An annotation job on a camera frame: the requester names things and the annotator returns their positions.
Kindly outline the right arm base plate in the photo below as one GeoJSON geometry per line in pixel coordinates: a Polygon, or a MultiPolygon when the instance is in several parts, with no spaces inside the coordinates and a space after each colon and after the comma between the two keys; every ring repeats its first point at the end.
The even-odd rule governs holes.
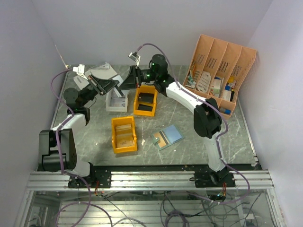
{"type": "Polygon", "coordinates": [[[215,173],[210,172],[195,172],[193,177],[189,179],[195,183],[196,188],[212,188],[219,187],[234,187],[235,180],[232,173],[228,173],[224,178],[219,179],[215,173]]]}

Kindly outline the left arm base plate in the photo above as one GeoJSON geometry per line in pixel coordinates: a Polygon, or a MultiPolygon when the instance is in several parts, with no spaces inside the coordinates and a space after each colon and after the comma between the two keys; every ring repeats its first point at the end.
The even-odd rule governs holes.
{"type": "MultiPolygon", "coordinates": [[[[106,168],[93,166],[90,168],[90,174],[86,177],[83,177],[83,179],[91,188],[110,188],[112,174],[106,168]]],[[[86,188],[86,185],[81,179],[70,176],[68,188],[86,188]]]]}

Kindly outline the black cards stack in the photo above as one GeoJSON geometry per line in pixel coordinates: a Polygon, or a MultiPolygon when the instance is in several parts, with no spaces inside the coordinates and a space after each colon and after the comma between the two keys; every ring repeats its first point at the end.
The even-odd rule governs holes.
{"type": "Polygon", "coordinates": [[[148,111],[151,112],[153,109],[153,100],[154,100],[154,94],[152,93],[139,93],[138,96],[138,110],[139,111],[148,111]]]}

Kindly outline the yellow bin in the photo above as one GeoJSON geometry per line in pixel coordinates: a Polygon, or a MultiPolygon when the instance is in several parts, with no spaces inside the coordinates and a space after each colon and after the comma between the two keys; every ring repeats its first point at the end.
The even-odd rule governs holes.
{"type": "Polygon", "coordinates": [[[136,89],[134,115],[154,117],[158,91],[154,86],[142,85],[136,89]]]}
{"type": "Polygon", "coordinates": [[[133,116],[112,118],[111,131],[114,154],[136,152],[138,150],[133,116]]]}

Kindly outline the gold card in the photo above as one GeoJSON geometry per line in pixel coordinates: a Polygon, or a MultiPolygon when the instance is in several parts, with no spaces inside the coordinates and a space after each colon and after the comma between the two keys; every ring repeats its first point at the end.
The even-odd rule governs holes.
{"type": "Polygon", "coordinates": [[[155,145],[158,145],[159,148],[163,148],[163,147],[168,146],[168,145],[170,144],[170,141],[169,141],[169,139],[168,139],[167,136],[166,136],[166,137],[167,137],[167,140],[169,141],[169,144],[168,144],[168,145],[165,145],[164,143],[161,142],[161,137],[160,137],[159,131],[156,132],[156,133],[154,133],[154,134],[153,134],[153,137],[154,137],[153,143],[154,143],[155,145]]]}

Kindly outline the white bin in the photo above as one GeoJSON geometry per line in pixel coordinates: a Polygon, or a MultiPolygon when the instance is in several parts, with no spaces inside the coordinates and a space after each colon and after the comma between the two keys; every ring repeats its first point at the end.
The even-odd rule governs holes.
{"type": "Polygon", "coordinates": [[[114,90],[109,91],[106,95],[106,111],[126,113],[128,109],[128,93],[129,90],[124,90],[124,95],[118,97],[114,90]]]}

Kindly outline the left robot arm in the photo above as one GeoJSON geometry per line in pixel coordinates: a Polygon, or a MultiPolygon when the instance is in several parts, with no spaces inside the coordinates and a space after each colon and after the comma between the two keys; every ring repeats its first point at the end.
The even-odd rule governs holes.
{"type": "Polygon", "coordinates": [[[89,76],[89,84],[82,90],[68,88],[63,93],[63,104],[67,107],[66,119],[49,130],[39,133],[38,171],[58,172],[80,176],[80,183],[91,188],[96,184],[96,175],[92,173],[92,164],[80,160],[77,156],[74,134],[88,125],[90,109],[85,105],[97,95],[105,95],[118,88],[119,81],[98,79],[89,76]]]}

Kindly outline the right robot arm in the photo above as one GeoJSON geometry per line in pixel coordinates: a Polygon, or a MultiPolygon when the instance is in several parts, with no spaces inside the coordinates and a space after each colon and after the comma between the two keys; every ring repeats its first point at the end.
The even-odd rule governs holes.
{"type": "Polygon", "coordinates": [[[195,132],[205,140],[210,168],[209,183],[219,187],[225,182],[228,172],[226,161],[221,152],[221,124],[217,102],[213,98],[205,99],[186,90],[177,80],[168,73],[168,62],[162,54],[156,54],[150,61],[149,68],[139,68],[140,56],[134,52],[129,58],[136,62],[130,66],[129,74],[119,86],[119,90],[128,90],[141,87],[142,83],[152,82],[158,93],[172,98],[186,107],[194,117],[195,132]]]}

